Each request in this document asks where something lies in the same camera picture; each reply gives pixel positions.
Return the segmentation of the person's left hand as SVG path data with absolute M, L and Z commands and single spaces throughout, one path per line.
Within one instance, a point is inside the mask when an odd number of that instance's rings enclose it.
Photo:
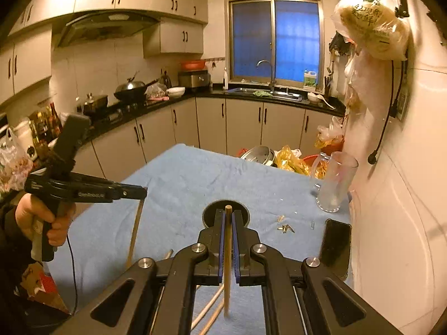
M 38 197 L 25 194 L 15 209 L 15 221 L 28 240 L 33 240 L 35 219 L 50 223 L 51 228 L 47 233 L 49 244 L 54 247 L 61 247 L 67 239 L 70 224 L 76 213 L 76 204 L 61 203 L 60 209 L 62 216 L 56 217 Z

